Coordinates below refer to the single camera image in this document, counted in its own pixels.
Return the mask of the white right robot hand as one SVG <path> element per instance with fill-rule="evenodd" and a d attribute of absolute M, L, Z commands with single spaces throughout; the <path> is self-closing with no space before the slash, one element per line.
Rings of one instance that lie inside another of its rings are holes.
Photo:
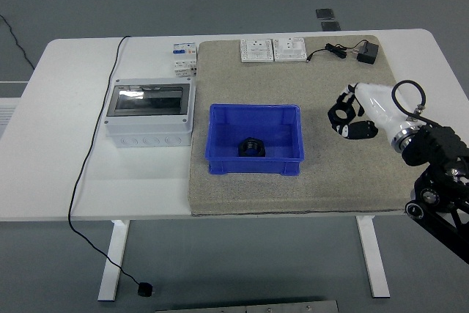
<path fill-rule="evenodd" d="M 384 130 L 390 143 L 416 126 L 396 107 L 391 88 L 379 84 L 348 85 L 328 111 L 328 119 L 346 139 L 371 139 Z"/>

